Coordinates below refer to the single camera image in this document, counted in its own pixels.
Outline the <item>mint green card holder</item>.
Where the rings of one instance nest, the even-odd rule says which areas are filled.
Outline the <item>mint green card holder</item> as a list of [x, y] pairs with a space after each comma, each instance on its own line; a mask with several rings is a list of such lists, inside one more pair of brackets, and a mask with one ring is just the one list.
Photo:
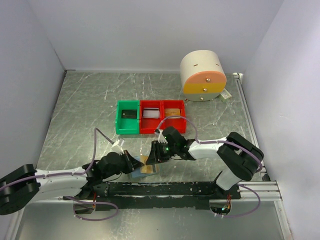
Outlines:
[[[145, 164], [148, 156], [146, 155], [140, 155], [140, 156], [135, 156], [134, 157], [136, 160], [138, 160], [139, 162]], [[148, 176], [152, 176], [155, 174], [158, 174], [160, 172], [160, 165], [156, 164], [156, 165], [144, 165], [140, 168], [135, 169], [132, 173], [130, 173], [130, 178], [132, 180], [137, 180], [140, 178], [144, 178], [144, 177], [148, 177]]]

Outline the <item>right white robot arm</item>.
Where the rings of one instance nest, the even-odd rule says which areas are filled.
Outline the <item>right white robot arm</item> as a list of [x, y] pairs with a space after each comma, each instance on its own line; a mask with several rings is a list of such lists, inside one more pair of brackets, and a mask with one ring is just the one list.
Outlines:
[[158, 140], [151, 142], [151, 150], [145, 164], [156, 165], [178, 156], [181, 160], [195, 161], [219, 157], [227, 169], [214, 180], [212, 193], [218, 199], [229, 194], [230, 188], [241, 181], [250, 181], [263, 168], [263, 152], [237, 132], [215, 140], [186, 139], [170, 126], [157, 129]]

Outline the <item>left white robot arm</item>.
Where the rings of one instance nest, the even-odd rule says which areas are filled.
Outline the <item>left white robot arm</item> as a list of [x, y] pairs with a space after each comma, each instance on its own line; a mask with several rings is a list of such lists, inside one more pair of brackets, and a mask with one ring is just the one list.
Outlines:
[[0, 179], [0, 214], [13, 214], [29, 203], [58, 197], [89, 199], [94, 188], [113, 175], [130, 174], [144, 166], [128, 151], [109, 152], [101, 160], [67, 170], [36, 170], [25, 164]]

